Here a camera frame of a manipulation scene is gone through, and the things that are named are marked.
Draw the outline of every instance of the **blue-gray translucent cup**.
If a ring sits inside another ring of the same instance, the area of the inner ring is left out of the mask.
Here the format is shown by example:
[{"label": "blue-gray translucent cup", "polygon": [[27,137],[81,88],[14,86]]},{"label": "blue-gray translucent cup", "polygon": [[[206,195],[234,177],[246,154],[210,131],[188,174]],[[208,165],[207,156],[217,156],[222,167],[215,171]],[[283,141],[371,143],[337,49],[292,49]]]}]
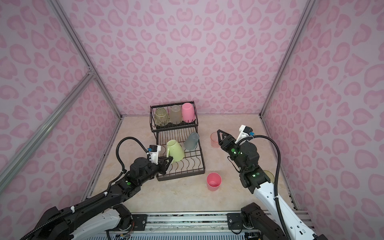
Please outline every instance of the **blue-gray translucent cup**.
[{"label": "blue-gray translucent cup", "polygon": [[195,150],[195,148],[197,147],[198,141],[199,141],[199,134],[197,132],[191,133],[184,143],[185,149],[189,151]]}]

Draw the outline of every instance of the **upper rack shelf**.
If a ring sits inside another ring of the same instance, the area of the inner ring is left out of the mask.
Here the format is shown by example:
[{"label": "upper rack shelf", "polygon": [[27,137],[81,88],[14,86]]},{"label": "upper rack shelf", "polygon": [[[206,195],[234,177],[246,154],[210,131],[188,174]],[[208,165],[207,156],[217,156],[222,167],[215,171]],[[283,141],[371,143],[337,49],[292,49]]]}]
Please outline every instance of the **upper rack shelf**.
[{"label": "upper rack shelf", "polygon": [[[173,105],[179,105],[180,108],[184,103],[191,103],[193,105],[194,111],[195,111],[195,116],[196,119],[193,122],[184,122],[182,121],[179,124],[173,124],[170,121],[168,122],[167,125],[165,126],[158,126],[155,124],[155,112],[157,108],[164,108],[168,112],[168,120],[169,120],[169,112],[170,108]],[[169,104],[162,104],[162,105],[156,105],[156,106],[151,106],[151,116],[149,119],[149,124],[151,126],[151,131],[152,132],[161,132],[161,131],[168,131],[168,130],[176,130],[176,129],[181,129],[181,128],[186,128],[186,127],[197,127],[199,125],[198,120],[197,120],[197,112],[196,112],[196,105],[194,101],[190,102],[182,102],[182,103],[169,103]]]}]

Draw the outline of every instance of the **heart pattern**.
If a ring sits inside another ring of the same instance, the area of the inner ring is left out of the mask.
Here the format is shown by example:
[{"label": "heart pattern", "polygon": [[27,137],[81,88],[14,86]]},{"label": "heart pattern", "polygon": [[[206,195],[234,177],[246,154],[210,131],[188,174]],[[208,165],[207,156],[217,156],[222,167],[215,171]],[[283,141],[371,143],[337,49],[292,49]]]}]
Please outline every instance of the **heart pattern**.
[{"label": "heart pattern", "polygon": [[87,70],[44,1],[0,11],[1,172]]},{"label": "heart pattern", "polygon": [[0,238],[19,239],[48,208],[80,202],[116,123],[92,81],[0,195]]},{"label": "heart pattern", "polygon": [[328,239],[382,239],[383,3],[320,0],[266,113],[301,208]]},{"label": "heart pattern", "polygon": [[[199,113],[259,113],[305,6],[296,0],[61,4],[123,114],[190,100]],[[235,94],[221,101],[227,90]]]}]

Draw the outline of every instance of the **pink cup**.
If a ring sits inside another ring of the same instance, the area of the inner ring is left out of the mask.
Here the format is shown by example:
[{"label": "pink cup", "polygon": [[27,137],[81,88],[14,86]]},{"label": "pink cup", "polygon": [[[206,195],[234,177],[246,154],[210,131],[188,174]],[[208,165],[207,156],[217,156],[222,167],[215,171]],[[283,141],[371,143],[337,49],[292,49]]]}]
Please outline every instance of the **pink cup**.
[{"label": "pink cup", "polygon": [[216,172],[211,172],[207,176],[207,187],[210,191],[216,191],[221,185],[221,176]]},{"label": "pink cup", "polygon": [[191,103],[184,103],[181,108],[184,122],[193,122],[196,119],[195,109]]}]

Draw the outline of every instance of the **wall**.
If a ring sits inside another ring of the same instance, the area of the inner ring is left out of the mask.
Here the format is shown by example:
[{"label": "wall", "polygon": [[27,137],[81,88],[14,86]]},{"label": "wall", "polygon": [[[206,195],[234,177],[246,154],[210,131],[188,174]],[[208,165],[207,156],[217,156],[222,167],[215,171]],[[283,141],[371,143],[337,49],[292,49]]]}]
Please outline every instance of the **wall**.
[{"label": "wall", "polygon": [[80,202],[116,123],[91,82],[0,196],[0,239],[19,239],[45,210]]},{"label": "wall", "polygon": [[306,1],[61,1],[123,114],[259,113]]},{"label": "wall", "polygon": [[44,0],[0,3],[0,172],[86,69]]},{"label": "wall", "polygon": [[328,239],[384,238],[384,3],[321,0],[266,116]]}]

